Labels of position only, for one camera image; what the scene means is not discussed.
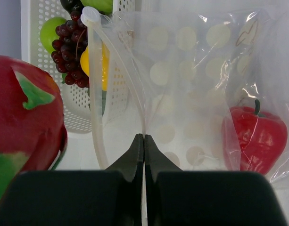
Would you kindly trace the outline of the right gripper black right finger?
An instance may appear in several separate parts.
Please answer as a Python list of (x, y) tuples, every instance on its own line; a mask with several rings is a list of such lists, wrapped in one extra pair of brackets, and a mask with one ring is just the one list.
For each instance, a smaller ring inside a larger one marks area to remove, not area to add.
[(270, 183), (239, 171), (183, 171), (144, 138), (150, 226), (285, 226)]

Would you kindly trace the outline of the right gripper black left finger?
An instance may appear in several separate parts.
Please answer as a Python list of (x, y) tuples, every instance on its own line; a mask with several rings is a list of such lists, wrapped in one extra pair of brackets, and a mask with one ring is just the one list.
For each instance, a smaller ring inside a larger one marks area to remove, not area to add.
[(140, 226), (144, 139), (105, 170), (19, 174), (0, 203), (0, 226)]

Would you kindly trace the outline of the red bell pepper toy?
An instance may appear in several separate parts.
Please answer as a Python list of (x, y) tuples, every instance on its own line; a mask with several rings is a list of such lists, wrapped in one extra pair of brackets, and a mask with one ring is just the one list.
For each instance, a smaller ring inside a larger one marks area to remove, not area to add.
[(255, 107), (234, 106), (222, 121), (224, 163), (228, 170), (266, 175), (283, 153), (288, 139), (285, 123), (277, 115)]

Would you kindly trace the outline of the red dragon fruit toy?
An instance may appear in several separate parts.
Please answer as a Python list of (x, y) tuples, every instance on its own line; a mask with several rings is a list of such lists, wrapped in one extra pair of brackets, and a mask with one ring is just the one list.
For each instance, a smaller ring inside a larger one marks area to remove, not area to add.
[(48, 170), (66, 145), (64, 105), (53, 78), (0, 56), (0, 200), (17, 174)]

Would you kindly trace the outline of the clear zip top bag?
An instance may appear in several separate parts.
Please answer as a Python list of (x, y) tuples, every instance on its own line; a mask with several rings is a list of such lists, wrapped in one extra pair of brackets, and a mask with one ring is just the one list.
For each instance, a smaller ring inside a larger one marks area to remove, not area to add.
[(114, 57), (132, 96), (140, 133), (182, 170), (228, 170), (222, 121), (234, 106), (277, 115), (288, 130), (286, 147), (265, 175), (289, 175), (289, 72), (279, 36), (277, 4), (195, 11), (115, 12), (85, 7), (90, 66), (91, 127), (100, 168), (118, 160), (132, 139), (104, 137), (102, 44)]

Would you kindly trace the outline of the yellow bell pepper toy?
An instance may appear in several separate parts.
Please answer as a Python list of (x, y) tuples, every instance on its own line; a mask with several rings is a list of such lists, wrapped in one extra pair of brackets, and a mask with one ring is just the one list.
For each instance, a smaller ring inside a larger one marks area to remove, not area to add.
[[(102, 90), (107, 91), (108, 84), (108, 68), (109, 68), (109, 50), (105, 44), (102, 44)], [(89, 54), (88, 47), (82, 53), (80, 58), (80, 65), (83, 72), (89, 76)]]

